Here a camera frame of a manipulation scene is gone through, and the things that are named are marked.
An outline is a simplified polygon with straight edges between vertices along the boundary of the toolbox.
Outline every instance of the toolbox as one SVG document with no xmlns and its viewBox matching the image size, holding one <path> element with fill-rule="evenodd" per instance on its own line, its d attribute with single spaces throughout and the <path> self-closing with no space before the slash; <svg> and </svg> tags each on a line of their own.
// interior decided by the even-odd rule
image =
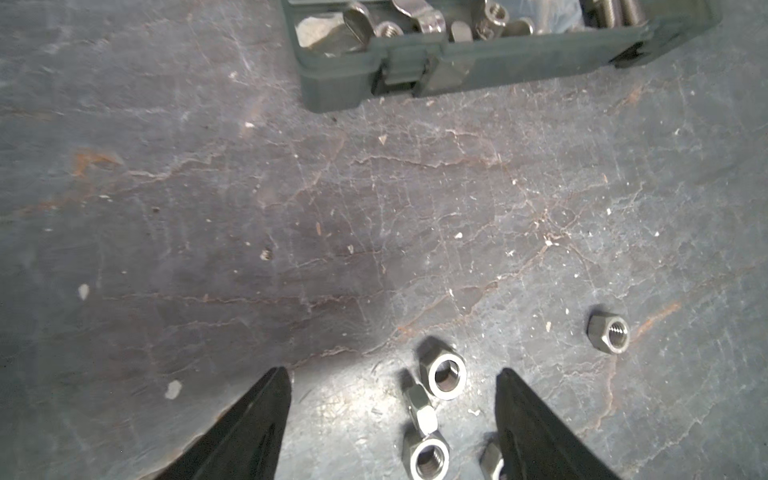
<svg viewBox="0 0 768 480">
<path fill-rule="evenodd" d="M 722 18 L 720 0 L 637 0 L 644 10 L 641 25 L 591 28 L 596 21 L 589 2 L 594 0 L 581 0 L 584 27 L 578 30 L 452 41 L 449 31 L 422 33 L 385 0 L 364 5 L 376 21 L 395 22 L 405 34 L 373 36 L 364 48 L 331 55 L 300 46 L 296 27 L 313 15 L 342 12 L 348 3 L 280 1 L 303 103 L 318 113 L 354 108 L 367 98 L 388 94 L 425 97 L 584 74 L 604 65 L 644 65 Z M 472 0 L 429 0 L 429 4 L 442 13 L 448 28 L 456 21 L 476 23 Z"/>
</svg>

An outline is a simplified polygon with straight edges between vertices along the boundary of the white speck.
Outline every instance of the white speck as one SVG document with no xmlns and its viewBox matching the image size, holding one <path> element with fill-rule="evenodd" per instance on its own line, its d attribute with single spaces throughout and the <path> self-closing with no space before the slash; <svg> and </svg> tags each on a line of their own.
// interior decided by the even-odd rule
<svg viewBox="0 0 768 480">
<path fill-rule="evenodd" d="M 178 380 L 168 382 L 168 390 L 165 391 L 165 398 L 173 400 L 179 396 L 179 393 L 181 393 L 181 382 Z"/>
<path fill-rule="evenodd" d="M 87 283 L 83 283 L 78 287 L 78 295 L 80 296 L 80 300 L 85 301 L 85 299 L 88 298 L 88 294 L 91 292 L 91 288 L 88 286 Z"/>
</svg>

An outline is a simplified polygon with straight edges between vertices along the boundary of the scratched surface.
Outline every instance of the scratched surface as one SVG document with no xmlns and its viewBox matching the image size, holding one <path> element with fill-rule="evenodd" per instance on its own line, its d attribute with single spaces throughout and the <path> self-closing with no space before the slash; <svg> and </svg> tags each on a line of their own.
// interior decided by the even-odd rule
<svg viewBox="0 0 768 480">
<path fill-rule="evenodd" d="M 624 478 L 765 478 L 766 21 L 315 115 L 266 1 L 0 3 L 0 477 L 151 478 L 283 364 L 279 479 L 405 478 L 435 335 L 470 368 L 448 478 L 503 366 Z"/>
</svg>

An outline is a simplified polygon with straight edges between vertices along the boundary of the plastic container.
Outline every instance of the plastic container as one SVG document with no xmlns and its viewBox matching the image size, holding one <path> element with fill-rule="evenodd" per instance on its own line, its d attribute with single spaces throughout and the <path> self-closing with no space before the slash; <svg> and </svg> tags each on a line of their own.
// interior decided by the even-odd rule
<svg viewBox="0 0 768 480">
<path fill-rule="evenodd" d="M 409 92 L 422 97 L 583 74 L 604 65 L 644 65 L 722 18 L 720 0 L 641 0 L 648 18 L 641 26 L 452 43 L 447 35 L 415 32 L 410 18 L 390 2 L 366 2 L 376 22 L 396 22 L 407 34 L 373 38 L 365 51 L 329 55 L 301 48 L 295 27 L 313 15 L 341 12 L 345 3 L 281 2 L 303 102 L 318 113 L 354 108 L 380 95 Z M 430 4 L 443 13 L 448 25 L 454 20 L 472 24 L 471 3 L 432 0 Z"/>
</svg>

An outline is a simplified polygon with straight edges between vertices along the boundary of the clear plastic bag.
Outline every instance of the clear plastic bag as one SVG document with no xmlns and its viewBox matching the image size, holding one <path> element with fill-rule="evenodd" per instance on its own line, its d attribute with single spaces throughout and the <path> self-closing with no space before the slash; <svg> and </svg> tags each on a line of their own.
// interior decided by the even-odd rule
<svg viewBox="0 0 768 480">
<path fill-rule="evenodd" d="M 496 0 L 509 18 L 530 18 L 535 34 L 563 33 L 584 27 L 579 0 Z"/>
</svg>

